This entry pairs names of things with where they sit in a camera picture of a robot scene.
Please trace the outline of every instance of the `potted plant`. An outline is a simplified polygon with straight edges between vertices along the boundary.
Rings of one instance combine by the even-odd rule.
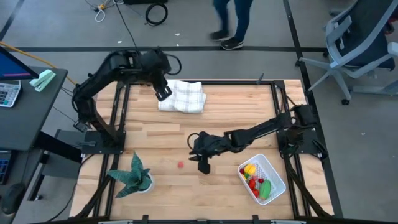
[[[144,169],[140,158],[134,152],[131,160],[131,171],[110,170],[109,176],[126,186],[117,194],[116,198],[125,197],[132,193],[146,193],[154,187],[154,178],[149,173],[150,169]]]

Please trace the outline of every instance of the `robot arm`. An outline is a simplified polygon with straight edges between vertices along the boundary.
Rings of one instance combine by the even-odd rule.
[[[164,77],[171,71],[166,54],[160,49],[150,50],[144,55],[136,51],[110,53],[97,72],[88,74],[88,79],[76,85],[72,105],[78,113],[80,123],[90,123],[101,133],[104,143],[118,144],[120,137],[113,126],[106,124],[98,114],[93,97],[111,82],[146,83],[154,87],[159,101],[172,94]]]
[[[287,144],[296,144],[302,139],[304,130],[313,128],[317,121],[313,117],[312,109],[309,105],[295,106],[292,111],[294,112],[294,117],[290,117],[290,112],[288,111],[250,129],[227,131],[223,137],[209,135],[204,131],[199,134],[193,133],[188,137],[188,145],[190,137],[198,135],[193,147],[189,145],[191,149],[190,155],[196,156],[189,159],[198,162],[198,170],[200,172],[209,174],[209,158],[219,156],[224,152],[241,152],[251,145],[254,140],[280,129],[286,129],[288,132]]]

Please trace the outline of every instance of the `plastic basket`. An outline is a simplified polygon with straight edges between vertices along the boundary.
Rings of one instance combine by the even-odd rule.
[[[248,164],[253,164],[256,166],[256,176],[259,178],[263,178],[264,180],[269,180],[271,182],[271,192],[268,196],[267,199],[261,200],[259,198],[256,198],[254,196],[253,192],[251,191],[250,187],[244,181],[241,173],[239,172],[240,169],[244,168],[244,166]],[[259,204],[259,205],[266,205],[269,202],[273,201],[275,198],[280,196],[283,192],[286,190],[286,185],[283,182],[283,180],[279,177],[278,173],[275,171],[271,163],[269,163],[268,159],[265,157],[265,155],[258,154],[249,159],[248,161],[242,163],[238,167],[238,175],[239,178],[242,180],[244,187],[248,190],[249,194],[251,197]],[[260,183],[256,182],[256,188],[260,188]]]

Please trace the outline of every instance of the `jeans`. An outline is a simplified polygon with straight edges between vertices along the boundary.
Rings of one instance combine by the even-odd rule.
[[[234,2],[236,16],[238,17],[238,28],[236,29],[235,38],[241,42],[249,27],[250,7],[253,0],[234,0]],[[229,31],[228,10],[226,8],[228,3],[229,0],[213,0],[214,8],[221,19],[221,31],[225,31],[226,33]]]

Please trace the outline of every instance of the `monitor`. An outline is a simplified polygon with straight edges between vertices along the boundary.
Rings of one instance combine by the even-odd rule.
[[[10,54],[5,48],[0,47],[0,81],[24,80],[38,78],[28,66]]]

